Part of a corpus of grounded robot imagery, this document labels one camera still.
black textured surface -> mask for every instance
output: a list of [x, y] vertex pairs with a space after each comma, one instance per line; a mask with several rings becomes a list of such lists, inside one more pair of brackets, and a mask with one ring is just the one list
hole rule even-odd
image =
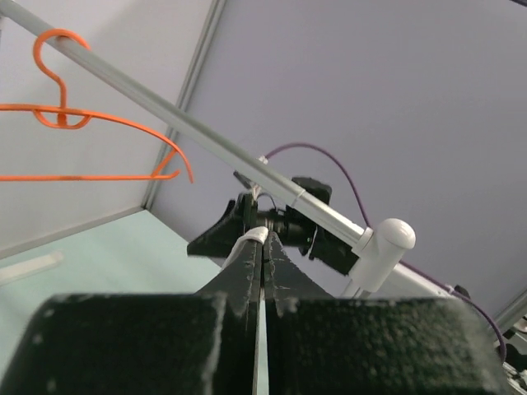
[[276, 302], [279, 309], [290, 298], [332, 298], [289, 259], [274, 232], [265, 243], [263, 265], [265, 299]]
[[278, 318], [272, 395], [510, 393], [492, 341], [458, 301], [290, 300]]
[[225, 295], [71, 295], [34, 315], [2, 395], [232, 393]]
[[514, 345], [507, 343], [506, 363], [512, 366], [516, 371], [523, 372], [527, 369], [527, 355], [521, 354]]
[[226, 369], [236, 372], [238, 393], [249, 394], [258, 382], [257, 339], [259, 328], [260, 274], [262, 244], [247, 240], [231, 264], [214, 277], [197, 295], [224, 293], [232, 311], [235, 325], [223, 334], [240, 353], [230, 352], [222, 358]]
[[263, 288], [268, 341], [268, 373], [271, 394], [285, 393], [287, 376], [283, 366], [281, 318], [299, 298], [326, 300], [332, 296], [316, 285], [287, 256], [280, 239], [269, 233], [263, 250]]
[[241, 193], [230, 200], [222, 217], [187, 245], [187, 254], [209, 258], [227, 258], [235, 242], [245, 233], [244, 209], [247, 197]]

metal pole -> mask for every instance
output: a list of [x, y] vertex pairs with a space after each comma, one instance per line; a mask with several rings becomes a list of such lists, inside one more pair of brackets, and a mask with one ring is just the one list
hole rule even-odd
[[[51, 25], [12, 0], [0, 0], [0, 14], [12, 19], [34, 35], [41, 35], [53, 29]], [[67, 39], [52, 39], [48, 44], [175, 130], [195, 140], [235, 170], [252, 179], [262, 189], [281, 199], [288, 206], [294, 207], [345, 243], [355, 246], [360, 239], [364, 232], [360, 226], [81, 45]]]
[[497, 315], [496, 323], [505, 332], [525, 315], [527, 315], [527, 290], [524, 290]]
[[[181, 89], [178, 100], [175, 102], [175, 107], [182, 111], [186, 111], [187, 107], [189, 106], [190, 97], [192, 96], [194, 86], [196, 85], [199, 73], [201, 72], [201, 69], [205, 62], [208, 49], [211, 46], [212, 37], [214, 36], [217, 24], [220, 21], [220, 16], [222, 15], [222, 11], [225, 6], [225, 1], [226, 0], [212, 0], [212, 5], [207, 15], [207, 20], [204, 23], [202, 34], [199, 37], [198, 47], [196, 48], [192, 61], [190, 62], [191, 66], [189, 72], [187, 73], [187, 76], [184, 79], [183, 87]], [[179, 131], [169, 126], [165, 135], [171, 141], [177, 143], [176, 140], [179, 134]], [[157, 166], [163, 161], [163, 159], [165, 159], [169, 152], [170, 146], [168, 144], [163, 144], [157, 157], [156, 165], [152, 167], [152, 170], [157, 168]], [[165, 174], [166, 169], [163, 169], [161, 173]], [[145, 193], [145, 197], [142, 201], [142, 207], [147, 210], [152, 209], [152, 205], [154, 204], [154, 199], [156, 197], [160, 185], [161, 183], [159, 179], [152, 180], [148, 183], [147, 192]]]

black foam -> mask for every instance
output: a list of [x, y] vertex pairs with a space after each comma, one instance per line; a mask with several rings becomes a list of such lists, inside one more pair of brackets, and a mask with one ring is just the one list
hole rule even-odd
[[290, 299], [278, 313], [272, 395], [510, 391], [491, 339], [461, 302]]
[[224, 295], [71, 295], [45, 303], [2, 395], [231, 393], [236, 319]]

white bracket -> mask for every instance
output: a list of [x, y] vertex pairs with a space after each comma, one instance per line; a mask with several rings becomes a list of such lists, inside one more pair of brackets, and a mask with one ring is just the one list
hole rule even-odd
[[404, 253], [415, 246], [415, 232], [406, 222], [389, 218], [374, 232], [366, 228], [352, 248], [359, 259], [349, 272], [350, 283], [342, 297], [355, 298], [380, 289]]

white object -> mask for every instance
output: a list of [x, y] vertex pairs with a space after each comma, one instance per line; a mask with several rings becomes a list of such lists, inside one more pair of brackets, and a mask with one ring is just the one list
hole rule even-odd
[[350, 283], [343, 297], [377, 292], [404, 253], [415, 246], [415, 232], [406, 222], [389, 218], [377, 231], [366, 228], [352, 251], [359, 257], [349, 272]]
[[263, 244], [265, 243], [265, 240], [267, 240], [268, 235], [269, 235], [269, 229], [267, 229], [265, 226], [259, 226], [257, 228], [248, 230], [243, 236], [239, 237], [238, 240], [234, 243], [231, 253], [229, 254], [229, 256], [227, 257], [227, 259], [222, 265], [222, 270], [225, 269], [227, 266], [229, 266], [232, 263], [232, 261], [236, 259], [236, 257], [241, 251], [241, 246], [244, 241], [254, 240], [254, 241], [258, 241], [259, 243]]
[[0, 269], [0, 286], [8, 282], [18, 280], [22, 277], [27, 277], [46, 269], [56, 267], [64, 256], [61, 252], [55, 251], [42, 257], [33, 258], [28, 261], [15, 263], [14, 265], [3, 267]]

